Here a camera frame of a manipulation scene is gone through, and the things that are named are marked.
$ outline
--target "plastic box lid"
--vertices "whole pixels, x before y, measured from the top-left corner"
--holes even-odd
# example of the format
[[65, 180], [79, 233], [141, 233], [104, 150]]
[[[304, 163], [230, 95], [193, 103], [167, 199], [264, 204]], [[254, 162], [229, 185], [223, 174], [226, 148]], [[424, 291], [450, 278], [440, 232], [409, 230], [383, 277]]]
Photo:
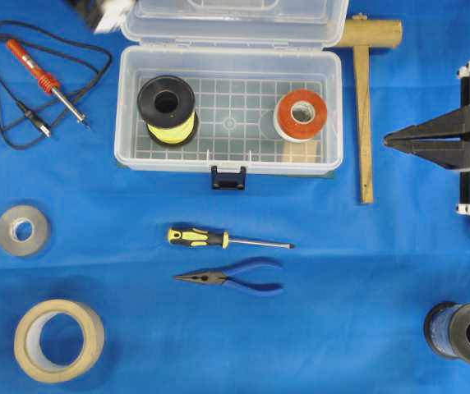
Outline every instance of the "plastic box lid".
[[348, 0], [139, 0], [122, 32], [140, 44], [317, 50], [343, 35]]

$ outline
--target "screwdriver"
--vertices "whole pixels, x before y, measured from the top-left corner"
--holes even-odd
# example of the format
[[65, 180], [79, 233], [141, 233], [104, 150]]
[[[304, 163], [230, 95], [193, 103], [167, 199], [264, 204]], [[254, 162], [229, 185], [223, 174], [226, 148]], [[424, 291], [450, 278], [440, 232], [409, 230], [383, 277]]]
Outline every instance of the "screwdriver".
[[207, 230], [193, 227], [170, 227], [168, 230], [168, 241], [170, 244], [183, 245], [190, 248], [195, 248], [197, 246], [222, 246], [223, 249], [226, 249], [229, 244], [270, 246], [285, 249], [293, 249], [294, 247], [294, 244], [232, 238], [229, 236], [227, 231], [224, 233], [209, 232]]
[[36, 62], [30, 57], [30, 55], [23, 49], [23, 47], [15, 39], [9, 39], [7, 41], [7, 47], [11, 50], [14, 56], [30, 71], [32, 76], [38, 80], [39, 87], [44, 90], [46, 94], [54, 94], [58, 100], [60, 100], [69, 111], [71, 111], [76, 117], [78, 122], [83, 123], [86, 127], [89, 127], [85, 121], [85, 115], [80, 113], [74, 105], [63, 95], [60, 91], [60, 82], [49, 72], [42, 69]]

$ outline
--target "clear plastic box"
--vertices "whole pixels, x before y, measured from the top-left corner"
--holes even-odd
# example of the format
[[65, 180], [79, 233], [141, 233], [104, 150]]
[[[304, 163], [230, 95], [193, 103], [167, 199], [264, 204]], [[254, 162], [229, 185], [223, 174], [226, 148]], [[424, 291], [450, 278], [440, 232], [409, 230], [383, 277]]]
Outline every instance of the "clear plastic box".
[[[343, 160], [341, 63], [321, 49], [343, 33], [348, 0], [140, 0], [122, 27], [140, 45], [123, 54], [115, 156], [135, 170], [319, 176]], [[141, 86], [159, 75], [186, 80], [199, 130], [178, 148], [156, 144], [136, 109]], [[284, 141], [275, 105], [293, 89], [326, 101], [314, 140]]]

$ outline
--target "box latch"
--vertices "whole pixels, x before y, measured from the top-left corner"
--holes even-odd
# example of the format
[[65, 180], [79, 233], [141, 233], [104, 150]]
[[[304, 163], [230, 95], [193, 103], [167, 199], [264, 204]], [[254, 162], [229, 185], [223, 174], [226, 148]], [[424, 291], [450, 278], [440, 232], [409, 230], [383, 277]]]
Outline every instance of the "box latch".
[[246, 167], [239, 172], [218, 172], [211, 167], [211, 188], [216, 190], [244, 190], [246, 188]]

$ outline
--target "red soldering iron handle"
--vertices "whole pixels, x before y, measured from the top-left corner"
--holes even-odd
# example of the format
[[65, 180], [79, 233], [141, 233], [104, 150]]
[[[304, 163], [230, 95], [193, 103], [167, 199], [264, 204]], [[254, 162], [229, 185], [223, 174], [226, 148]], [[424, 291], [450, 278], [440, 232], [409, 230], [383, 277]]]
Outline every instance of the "red soldering iron handle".
[[38, 84], [46, 94], [51, 94], [53, 88], [60, 88], [60, 83], [54, 76], [44, 71], [36, 64], [32, 57], [23, 49], [23, 47], [15, 39], [7, 41], [7, 47], [11, 50], [12, 54], [25, 66], [27, 70], [38, 80]]

